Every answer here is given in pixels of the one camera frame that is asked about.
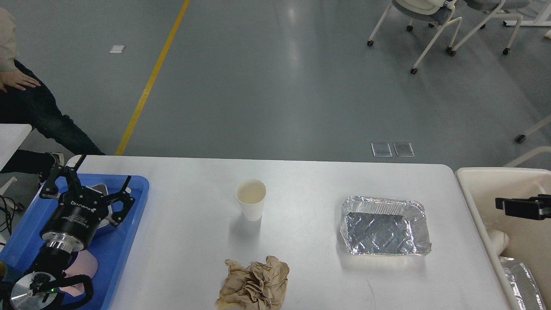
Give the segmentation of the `person's hand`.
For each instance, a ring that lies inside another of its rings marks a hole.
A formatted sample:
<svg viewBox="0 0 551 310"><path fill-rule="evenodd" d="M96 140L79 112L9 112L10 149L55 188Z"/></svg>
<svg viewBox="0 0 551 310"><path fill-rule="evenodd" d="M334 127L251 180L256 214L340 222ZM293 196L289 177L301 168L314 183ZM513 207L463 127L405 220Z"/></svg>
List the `person's hand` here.
<svg viewBox="0 0 551 310"><path fill-rule="evenodd" d="M8 87L24 91L26 87L35 88L40 86L41 84L38 80L22 73L18 69L15 71L0 71L0 90L4 93L7 93Z"/></svg>

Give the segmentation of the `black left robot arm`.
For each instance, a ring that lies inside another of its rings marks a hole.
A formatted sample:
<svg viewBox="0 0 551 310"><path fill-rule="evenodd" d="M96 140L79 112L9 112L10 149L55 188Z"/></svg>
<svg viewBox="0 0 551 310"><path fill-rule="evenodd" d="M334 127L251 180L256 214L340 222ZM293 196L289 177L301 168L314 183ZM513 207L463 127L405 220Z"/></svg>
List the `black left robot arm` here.
<svg viewBox="0 0 551 310"><path fill-rule="evenodd" d="M57 200L40 237L43 245L30 267L17 281L1 282L1 301L9 310L75 310L94 296L91 276L69 276L77 253L87 250L103 220L114 227L125 220L135 203L127 176L118 192L103 195L81 184L73 166L56 165L40 188L39 197Z"/></svg>

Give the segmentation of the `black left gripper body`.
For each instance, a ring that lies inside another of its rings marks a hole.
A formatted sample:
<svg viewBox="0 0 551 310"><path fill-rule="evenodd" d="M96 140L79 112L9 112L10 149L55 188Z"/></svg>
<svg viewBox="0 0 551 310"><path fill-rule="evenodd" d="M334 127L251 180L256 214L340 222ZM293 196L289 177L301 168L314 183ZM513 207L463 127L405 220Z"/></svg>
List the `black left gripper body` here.
<svg viewBox="0 0 551 310"><path fill-rule="evenodd" d="M102 220L110 213L110 204L94 189L61 194L59 204L40 231L48 247L63 251L87 249Z"/></svg>

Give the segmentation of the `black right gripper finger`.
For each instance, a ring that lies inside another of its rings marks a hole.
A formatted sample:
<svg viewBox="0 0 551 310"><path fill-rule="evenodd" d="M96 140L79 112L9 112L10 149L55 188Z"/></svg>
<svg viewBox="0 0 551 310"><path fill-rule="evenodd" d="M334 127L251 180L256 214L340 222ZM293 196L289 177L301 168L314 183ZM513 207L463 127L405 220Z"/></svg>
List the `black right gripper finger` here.
<svg viewBox="0 0 551 310"><path fill-rule="evenodd" d="M506 216L530 220L551 217L551 196L537 195L530 198L495 198L495 207L504 210Z"/></svg>

